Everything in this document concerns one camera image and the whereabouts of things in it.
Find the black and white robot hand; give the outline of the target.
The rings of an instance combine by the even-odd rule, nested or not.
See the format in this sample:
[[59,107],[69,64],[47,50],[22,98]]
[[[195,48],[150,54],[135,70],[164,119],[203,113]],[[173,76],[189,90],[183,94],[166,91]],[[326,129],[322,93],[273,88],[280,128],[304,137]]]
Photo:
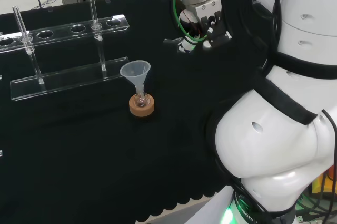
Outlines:
[[180,12],[179,21],[180,25],[177,26],[182,32],[183,39],[181,42],[179,42],[178,49],[180,52],[190,53],[196,48],[198,44],[203,44],[205,39],[200,42],[196,42],[185,35],[181,27],[183,27],[185,32],[188,33],[190,37],[193,37],[194,39],[202,39],[204,35],[202,34],[201,26],[194,14],[187,9]]

